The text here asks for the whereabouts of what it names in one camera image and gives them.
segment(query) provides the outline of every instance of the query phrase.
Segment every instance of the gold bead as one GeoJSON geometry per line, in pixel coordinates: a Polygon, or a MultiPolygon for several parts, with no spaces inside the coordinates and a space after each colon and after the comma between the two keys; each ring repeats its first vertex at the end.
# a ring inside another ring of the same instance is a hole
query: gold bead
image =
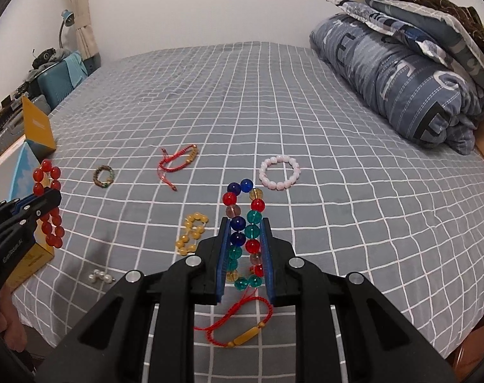
{"type": "Polygon", "coordinates": [[[262,199],[263,198],[263,192],[261,191],[260,188],[253,188],[249,192],[249,197],[250,197],[251,200],[262,199]]]}
{"type": "Polygon", "coordinates": [[[226,272],[226,281],[228,282],[235,282],[239,277],[240,275],[236,269],[226,272]]]}

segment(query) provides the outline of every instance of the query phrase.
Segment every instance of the bed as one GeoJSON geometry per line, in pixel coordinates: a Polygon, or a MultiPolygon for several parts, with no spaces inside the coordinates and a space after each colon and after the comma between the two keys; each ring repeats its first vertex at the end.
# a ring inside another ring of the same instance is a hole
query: bed
{"type": "MultiPolygon", "coordinates": [[[[444,357],[484,313],[484,160],[406,141],[310,49],[246,42],[125,58],[90,76],[51,122],[64,246],[14,294],[51,345],[111,286],[90,283],[94,269],[116,279],[167,269],[181,257],[184,217],[204,213],[203,238],[217,234],[226,185],[260,186],[257,168],[276,154],[295,157],[302,173],[289,190],[263,188],[264,216],[297,255],[336,275],[362,272],[444,357]],[[157,177],[161,148],[191,143],[199,155],[169,176],[173,192],[157,177]],[[92,182],[104,164],[116,173],[107,189],[92,182]]],[[[282,181],[290,171],[269,175],[282,181]]],[[[241,202],[244,213],[249,197],[241,202]]],[[[195,323],[209,325],[239,296],[228,285],[222,304],[197,307],[195,323]]],[[[246,305],[216,338],[249,329],[263,308],[246,305]]],[[[197,382],[292,382],[294,312],[277,309],[235,350],[210,346],[201,332],[194,349],[197,382]]]]}

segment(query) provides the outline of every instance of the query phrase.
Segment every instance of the brown blanket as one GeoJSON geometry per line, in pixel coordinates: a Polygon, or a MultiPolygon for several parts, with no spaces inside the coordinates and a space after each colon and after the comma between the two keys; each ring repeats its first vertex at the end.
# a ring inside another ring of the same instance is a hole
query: brown blanket
{"type": "Polygon", "coordinates": [[[474,7],[459,7],[449,0],[401,0],[439,10],[457,18],[484,54],[484,27],[474,7]]]}

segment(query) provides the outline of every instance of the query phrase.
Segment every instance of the checkered bed sheet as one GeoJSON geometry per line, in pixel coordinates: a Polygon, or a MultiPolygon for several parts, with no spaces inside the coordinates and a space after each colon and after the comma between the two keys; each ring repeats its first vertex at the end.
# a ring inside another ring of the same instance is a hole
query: checkered bed sheet
{"type": "MultiPolygon", "coordinates": [[[[484,312],[483,159],[402,139],[309,49],[249,42],[126,58],[96,71],[51,122],[67,233],[14,300],[53,345],[111,286],[88,282],[95,268],[117,279],[166,270],[180,258],[184,217],[206,214],[203,238],[217,234],[226,186],[244,178],[259,186],[259,164],[276,154],[295,157],[302,174],[289,190],[263,188],[264,216],[297,255],[336,275],[362,272],[443,356],[484,312]],[[161,148],[190,143],[199,156],[169,175],[173,192],[157,177],[161,148]],[[107,189],[92,182],[103,164],[116,173],[107,189]]],[[[280,164],[268,175],[290,172],[280,164]]],[[[239,204],[249,209],[247,194],[239,204]]],[[[248,267],[244,252],[241,274],[248,267]]],[[[213,323],[239,297],[227,285],[222,304],[197,307],[195,323],[213,323]]],[[[216,338],[254,326],[264,308],[246,305],[216,338]]],[[[294,381],[294,311],[276,311],[233,350],[196,333],[196,381],[294,381]]]]}

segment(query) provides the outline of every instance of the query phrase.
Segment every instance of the green bead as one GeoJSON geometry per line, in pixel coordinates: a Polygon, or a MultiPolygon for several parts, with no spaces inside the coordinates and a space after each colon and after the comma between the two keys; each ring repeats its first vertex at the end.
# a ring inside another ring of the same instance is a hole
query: green bead
{"type": "Polygon", "coordinates": [[[247,281],[249,282],[249,285],[252,286],[253,288],[258,288],[258,286],[260,286],[261,283],[263,282],[258,275],[249,276],[249,279],[247,281]]]}
{"type": "Polygon", "coordinates": [[[256,239],[260,235],[260,228],[256,225],[248,225],[244,233],[248,239],[256,239]]]}
{"type": "Polygon", "coordinates": [[[242,256],[242,248],[240,246],[235,246],[234,244],[230,246],[230,258],[238,259],[242,256]]]}
{"type": "Polygon", "coordinates": [[[247,213],[247,221],[249,223],[254,223],[255,225],[261,222],[261,217],[261,213],[258,210],[250,210],[247,213]]]}
{"type": "Polygon", "coordinates": [[[227,261],[227,270],[228,271],[234,271],[236,268],[238,268],[238,261],[236,259],[229,259],[227,261]]]}
{"type": "Polygon", "coordinates": [[[243,276],[241,276],[235,281],[235,288],[238,289],[239,291],[243,291],[244,289],[247,288],[248,285],[249,285],[249,281],[245,279],[243,276]]]}

